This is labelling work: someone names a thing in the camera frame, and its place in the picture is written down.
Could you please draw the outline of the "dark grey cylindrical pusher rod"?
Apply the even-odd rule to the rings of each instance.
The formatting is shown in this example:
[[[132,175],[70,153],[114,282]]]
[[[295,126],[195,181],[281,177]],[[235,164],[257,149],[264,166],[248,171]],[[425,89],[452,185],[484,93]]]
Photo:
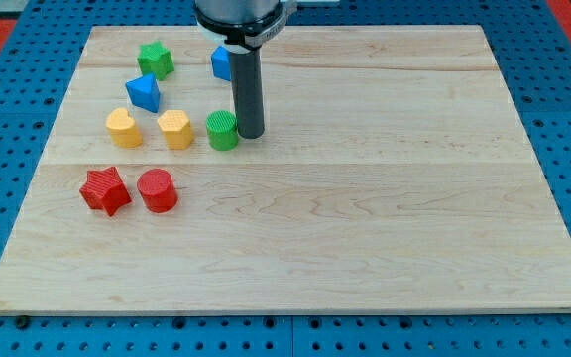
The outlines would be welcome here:
[[[258,139],[265,132],[260,50],[230,53],[229,61],[238,133]]]

